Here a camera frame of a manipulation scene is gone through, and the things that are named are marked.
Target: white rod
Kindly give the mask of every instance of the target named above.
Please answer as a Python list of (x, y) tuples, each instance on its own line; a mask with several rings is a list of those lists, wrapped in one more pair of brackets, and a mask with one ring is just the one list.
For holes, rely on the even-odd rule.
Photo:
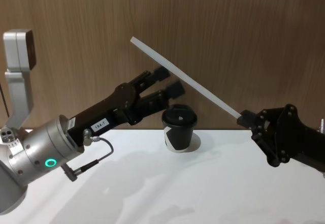
[(140, 50), (142, 50), (144, 53), (146, 53), (148, 56), (150, 56), (152, 59), (154, 59), (157, 63), (159, 63), (160, 65), (162, 65), (166, 69), (168, 69), (170, 72), (175, 74), (180, 79), (182, 79), (184, 82), (186, 82), (192, 88), (196, 89), (198, 92), (200, 92), (203, 96), (205, 96), (210, 101), (215, 103), (217, 106), (224, 109), (226, 112), (228, 112), (234, 118), (238, 119), (241, 116), (237, 111), (235, 111), (233, 108), (231, 108), (229, 105), (227, 105), (221, 99), (219, 99), (217, 96), (215, 96), (209, 90), (207, 90), (205, 87), (203, 87), (199, 83), (195, 82), (192, 78), (190, 78), (186, 73), (184, 73), (182, 70), (180, 70), (177, 66), (172, 64), (170, 61), (168, 61), (162, 55), (158, 54), (156, 51), (151, 49), (146, 44), (142, 43), (137, 38), (132, 37), (131, 38), (131, 43), (133, 43)]

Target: white surface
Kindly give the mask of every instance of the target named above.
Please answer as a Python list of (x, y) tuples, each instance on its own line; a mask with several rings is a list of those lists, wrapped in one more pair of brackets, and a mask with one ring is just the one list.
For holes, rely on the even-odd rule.
[(138, 40), (135, 37), (131, 38), (131, 43), (133, 43), (135, 46), (137, 46), (140, 50), (142, 50), (144, 53), (146, 53), (148, 56), (150, 56), (154, 61), (168, 69), (170, 72), (175, 74), (177, 77), (182, 79), (184, 82), (186, 82), (188, 85), (190, 85), (192, 88), (196, 89), (199, 93), (201, 93), (204, 97), (208, 98), (210, 101), (215, 103), (220, 108), (224, 109), (226, 112), (228, 112), (231, 116), (235, 117), (236, 119), (241, 116), (237, 111), (235, 111), (233, 108), (231, 108), (229, 105), (227, 105), (225, 102), (223, 102), (221, 99), (219, 99), (217, 96), (215, 96), (213, 93), (211, 93), (209, 90), (207, 90), (205, 87), (194, 81), (190, 76), (188, 76), (186, 73), (184, 73), (182, 70), (180, 70), (177, 66), (172, 64), (169, 60), (164, 58), (162, 55), (160, 55), (158, 52), (151, 49), (146, 44), (142, 43), (140, 40)]
[[(70, 182), (56, 169), (33, 182), (1, 224), (325, 223), (325, 179), (291, 160), (270, 167), (250, 131), (195, 131), (198, 150), (166, 149), (163, 130), (109, 131), (115, 152)], [(97, 142), (69, 165), (99, 158)]]

